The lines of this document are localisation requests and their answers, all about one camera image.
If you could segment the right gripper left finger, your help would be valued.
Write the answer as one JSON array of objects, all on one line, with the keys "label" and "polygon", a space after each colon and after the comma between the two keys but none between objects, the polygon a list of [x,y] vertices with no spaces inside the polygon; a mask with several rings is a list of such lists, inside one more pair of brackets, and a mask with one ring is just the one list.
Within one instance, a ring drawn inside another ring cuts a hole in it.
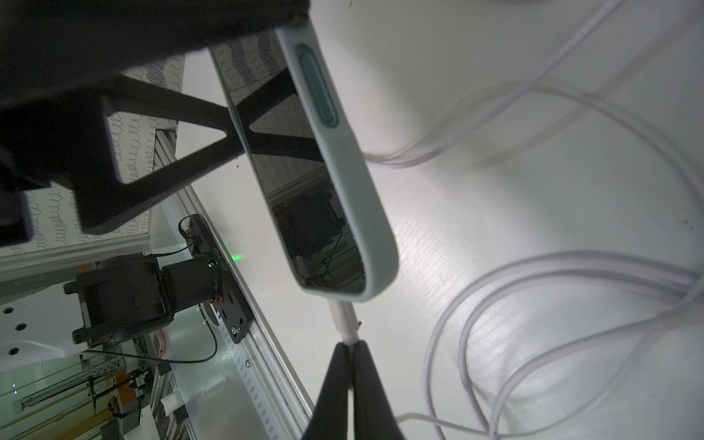
[{"label": "right gripper left finger", "polygon": [[335,346],[315,410],[302,440],[345,440],[348,438],[348,393],[352,366],[348,347]]}]

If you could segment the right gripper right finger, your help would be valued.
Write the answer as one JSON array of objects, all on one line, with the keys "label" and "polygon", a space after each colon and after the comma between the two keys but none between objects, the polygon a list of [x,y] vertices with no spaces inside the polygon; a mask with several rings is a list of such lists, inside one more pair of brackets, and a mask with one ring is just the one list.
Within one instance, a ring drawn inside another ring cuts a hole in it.
[{"label": "right gripper right finger", "polygon": [[355,438],[404,440],[365,341],[353,346],[351,359]]}]

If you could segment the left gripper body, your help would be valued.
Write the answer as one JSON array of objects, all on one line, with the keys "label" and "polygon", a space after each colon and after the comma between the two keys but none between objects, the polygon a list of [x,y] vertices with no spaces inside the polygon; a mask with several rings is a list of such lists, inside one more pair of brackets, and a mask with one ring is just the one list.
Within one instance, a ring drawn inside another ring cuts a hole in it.
[{"label": "left gripper body", "polygon": [[[109,233],[241,156],[227,108],[126,69],[303,21],[306,1],[5,1],[1,5],[1,243],[31,240],[27,194],[71,189],[82,231]],[[119,180],[117,112],[223,131],[133,183]]]}]

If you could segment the phone with mint case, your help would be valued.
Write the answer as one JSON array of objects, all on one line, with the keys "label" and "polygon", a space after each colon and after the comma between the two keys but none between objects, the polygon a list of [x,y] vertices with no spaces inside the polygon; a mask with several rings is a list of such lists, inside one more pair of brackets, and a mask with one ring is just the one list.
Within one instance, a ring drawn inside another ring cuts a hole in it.
[{"label": "phone with mint case", "polygon": [[395,238],[311,23],[210,54],[295,280],[346,302],[380,294]]}]

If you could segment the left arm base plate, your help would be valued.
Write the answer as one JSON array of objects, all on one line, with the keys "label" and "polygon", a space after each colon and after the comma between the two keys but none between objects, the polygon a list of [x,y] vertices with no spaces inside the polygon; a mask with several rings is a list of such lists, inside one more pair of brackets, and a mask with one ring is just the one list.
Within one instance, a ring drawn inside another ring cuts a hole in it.
[{"label": "left arm base plate", "polygon": [[194,260],[203,260],[216,278],[217,293],[209,301],[214,315],[225,326],[235,344],[241,343],[255,322],[253,310],[241,283],[229,267],[230,258],[221,251],[203,216],[191,214],[179,223],[179,232],[187,241]]}]

